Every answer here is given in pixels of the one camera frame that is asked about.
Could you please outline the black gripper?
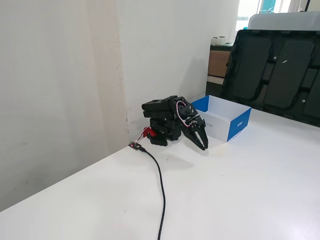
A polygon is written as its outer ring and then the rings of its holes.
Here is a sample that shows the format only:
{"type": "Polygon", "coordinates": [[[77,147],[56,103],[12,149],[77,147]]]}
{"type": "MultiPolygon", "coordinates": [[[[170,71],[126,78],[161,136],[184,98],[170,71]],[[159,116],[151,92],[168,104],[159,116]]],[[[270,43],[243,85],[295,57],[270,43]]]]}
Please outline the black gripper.
{"type": "Polygon", "coordinates": [[[209,141],[205,130],[205,120],[199,114],[185,115],[181,113],[180,118],[184,136],[201,150],[206,150],[209,146],[209,141]]]}

